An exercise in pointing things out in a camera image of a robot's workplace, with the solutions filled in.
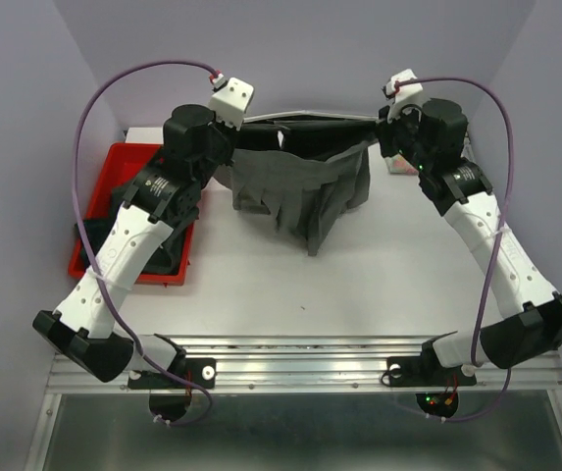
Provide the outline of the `floral pastel skirt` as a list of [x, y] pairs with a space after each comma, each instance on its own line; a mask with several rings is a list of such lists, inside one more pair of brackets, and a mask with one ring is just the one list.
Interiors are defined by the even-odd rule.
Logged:
[[385, 162], [388, 171], [393, 175], [417, 176], [418, 171], [409, 164], [401, 155], [386, 157]]

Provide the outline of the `grey skirt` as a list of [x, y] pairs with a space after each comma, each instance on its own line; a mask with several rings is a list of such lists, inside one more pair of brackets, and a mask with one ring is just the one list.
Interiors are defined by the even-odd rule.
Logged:
[[370, 195], [374, 118], [288, 115], [244, 124], [230, 167], [232, 207], [272, 217], [315, 256], [345, 212]]

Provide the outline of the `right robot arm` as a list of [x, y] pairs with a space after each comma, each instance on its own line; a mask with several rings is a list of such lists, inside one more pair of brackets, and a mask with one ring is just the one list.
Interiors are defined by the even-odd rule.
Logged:
[[501, 321], [430, 340], [418, 359], [421, 377], [439, 383], [453, 367], [491, 363], [508, 369], [562, 345], [562, 293], [537, 269], [507, 224], [483, 170], [462, 154], [468, 127], [461, 107], [430, 99], [379, 111], [384, 157], [402, 156], [418, 172], [422, 193], [461, 237], [490, 277]]

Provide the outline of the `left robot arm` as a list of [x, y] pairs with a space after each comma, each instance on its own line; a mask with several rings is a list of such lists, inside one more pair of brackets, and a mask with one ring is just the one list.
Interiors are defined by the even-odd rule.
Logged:
[[36, 314], [34, 329], [101, 382], [139, 356], [139, 337], [114, 331], [119, 310], [157, 249], [196, 220], [202, 190], [229, 161], [235, 139], [210, 108], [178, 106], [163, 125], [162, 146], [130, 181], [89, 268], [54, 310]]

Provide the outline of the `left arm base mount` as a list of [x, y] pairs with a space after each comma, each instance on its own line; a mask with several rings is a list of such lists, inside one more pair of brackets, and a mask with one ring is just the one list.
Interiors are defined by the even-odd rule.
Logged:
[[[213, 357], [186, 357], [172, 373], [184, 381], [194, 383], [205, 390], [215, 387], [217, 360]], [[186, 385], [166, 377], [157, 371], [132, 370], [128, 374], [127, 386], [133, 391], [166, 391], [185, 389]]]

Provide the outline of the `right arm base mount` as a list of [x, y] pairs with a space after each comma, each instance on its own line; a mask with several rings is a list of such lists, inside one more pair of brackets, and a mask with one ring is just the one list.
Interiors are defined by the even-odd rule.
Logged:
[[419, 353], [388, 357], [381, 383], [392, 388], [446, 387], [453, 386], [454, 381], [464, 387], [477, 384], [476, 376], [466, 376], [461, 367], [442, 366], [433, 343], [432, 340], [425, 341]]

